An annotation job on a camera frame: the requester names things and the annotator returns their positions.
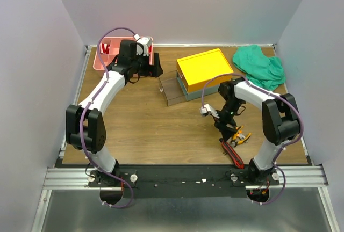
table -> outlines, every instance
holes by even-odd
[[[176,59],[214,48],[156,47],[164,72],[176,70]],[[232,62],[236,47],[220,48],[235,73],[241,73]],[[273,56],[270,47],[262,48],[266,56]],[[85,72],[79,101],[94,89],[101,78],[92,68],[95,48],[92,49]],[[286,93],[284,85],[275,92]],[[205,97],[205,102],[221,109],[224,100],[215,93]],[[141,78],[136,84],[127,84],[114,98],[104,115],[106,146],[120,164],[227,164],[231,159],[223,154],[219,143],[220,133],[211,117],[199,114],[200,98],[167,106],[159,90],[158,78]],[[244,125],[243,133],[252,133],[248,143],[236,147],[245,163],[254,157],[264,140],[262,113],[251,104],[245,112],[235,117]],[[282,152],[279,164],[307,164],[302,143],[299,141]],[[84,154],[67,145],[63,164],[88,164]]]

metal frame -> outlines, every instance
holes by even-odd
[[[249,46],[249,44],[180,44],[180,43],[159,43],[154,44],[155,47],[242,47]],[[261,47],[274,47],[273,44],[259,45]],[[82,82],[84,79],[86,67],[89,61],[92,46],[87,46],[85,55],[85,62],[83,65],[82,74],[78,83],[78,90],[74,98],[74,104],[77,104],[78,97]],[[302,138],[302,144],[305,153],[308,156],[307,148]],[[66,138],[63,138],[59,158],[63,158],[66,149]],[[333,232],[339,232],[339,226],[332,208],[331,200],[329,198],[328,185],[325,172],[322,166],[282,166],[281,167],[286,175],[287,188],[300,188],[300,187],[317,187],[324,206],[327,219],[330,223]],[[283,183],[283,177],[280,171],[279,182]],[[255,186],[246,186],[246,189],[254,189]],[[106,188],[92,188],[88,186],[88,176],[85,174],[85,168],[52,168],[48,169],[42,188],[42,194],[39,200],[38,209],[32,226],[32,232],[42,231],[44,220],[47,214],[49,201],[53,190],[120,190],[120,187],[106,187]]]

yellow drawer box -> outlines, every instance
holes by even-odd
[[[233,69],[219,48],[177,59],[177,71],[188,93],[203,89],[204,84],[217,75],[233,73]],[[208,87],[229,79],[231,76],[219,77]]]

gray floor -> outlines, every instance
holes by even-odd
[[[331,231],[316,188],[289,188],[275,203],[242,198],[138,199],[101,205],[96,191],[54,191],[43,231]]]

green cloth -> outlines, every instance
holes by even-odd
[[[257,45],[238,48],[233,63],[247,74],[247,79],[266,90],[273,91],[285,82],[280,58],[265,56]]]

